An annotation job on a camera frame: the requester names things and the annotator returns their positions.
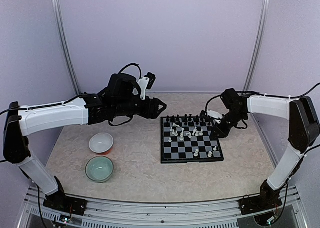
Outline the white chess king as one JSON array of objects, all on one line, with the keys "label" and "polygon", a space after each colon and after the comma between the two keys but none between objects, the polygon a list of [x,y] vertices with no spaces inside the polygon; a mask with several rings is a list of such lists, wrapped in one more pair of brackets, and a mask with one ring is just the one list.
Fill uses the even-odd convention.
[{"label": "white chess king", "polygon": [[198,156],[199,156],[199,152],[200,152],[199,149],[196,149],[196,150],[194,151],[194,154],[193,154],[194,157],[198,157]]}]

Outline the black folding chess board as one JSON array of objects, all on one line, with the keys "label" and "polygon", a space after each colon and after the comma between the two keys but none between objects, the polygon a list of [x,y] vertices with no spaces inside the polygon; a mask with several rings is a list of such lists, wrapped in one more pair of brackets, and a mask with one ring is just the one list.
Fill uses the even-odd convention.
[{"label": "black folding chess board", "polygon": [[[218,139],[210,137],[213,123],[199,116],[185,115],[160,118],[160,161],[162,164],[224,161]],[[199,149],[199,156],[194,152]]]}]

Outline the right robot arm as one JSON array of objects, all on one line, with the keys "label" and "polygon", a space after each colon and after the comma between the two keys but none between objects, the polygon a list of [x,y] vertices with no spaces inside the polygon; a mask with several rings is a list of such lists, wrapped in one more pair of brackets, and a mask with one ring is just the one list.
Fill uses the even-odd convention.
[{"label": "right robot arm", "polygon": [[212,138],[226,138],[240,121],[248,120],[249,113],[289,121],[288,146],[274,172],[261,185],[254,202],[259,209],[266,210],[278,200],[281,189],[299,170],[320,135],[320,121],[312,99],[307,94],[279,96],[234,88],[224,90],[218,97],[228,109],[226,114],[208,108],[203,110],[206,119],[215,122],[210,134]]}]

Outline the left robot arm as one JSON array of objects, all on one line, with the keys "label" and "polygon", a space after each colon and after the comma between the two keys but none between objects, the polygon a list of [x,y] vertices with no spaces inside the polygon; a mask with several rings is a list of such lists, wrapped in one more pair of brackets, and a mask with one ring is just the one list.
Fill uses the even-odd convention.
[{"label": "left robot arm", "polygon": [[3,156],[16,164],[59,210],[70,205],[60,181],[51,175],[29,150],[28,136],[44,130],[68,125],[93,125],[116,117],[133,119],[139,115],[156,119],[167,108],[158,98],[150,98],[146,90],[155,81],[154,75],[136,79],[126,73],[112,74],[108,86],[98,93],[81,94],[67,101],[38,106],[21,106],[12,102],[5,110]]}]

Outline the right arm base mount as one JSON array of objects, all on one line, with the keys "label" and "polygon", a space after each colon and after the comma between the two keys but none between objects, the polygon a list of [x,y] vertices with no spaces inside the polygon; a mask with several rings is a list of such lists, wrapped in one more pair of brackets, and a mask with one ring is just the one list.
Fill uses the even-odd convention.
[{"label": "right arm base mount", "polygon": [[268,209],[276,208],[281,206],[282,200],[279,197],[271,199],[263,199],[261,195],[248,196],[245,195],[238,201],[239,208],[242,215],[252,214],[256,212],[265,211]]}]

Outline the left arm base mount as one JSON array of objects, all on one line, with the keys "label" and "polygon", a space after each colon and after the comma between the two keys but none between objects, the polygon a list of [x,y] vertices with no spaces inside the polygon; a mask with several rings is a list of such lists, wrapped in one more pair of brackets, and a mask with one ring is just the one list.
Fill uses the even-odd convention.
[{"label": "left arm base mount", "polygon": [[87,203],[88,202],[85,199],[66,196],[62,200],[50,200],[49,198],[45,198],[43,205],[44,207],[64,213],[84,216]]}]

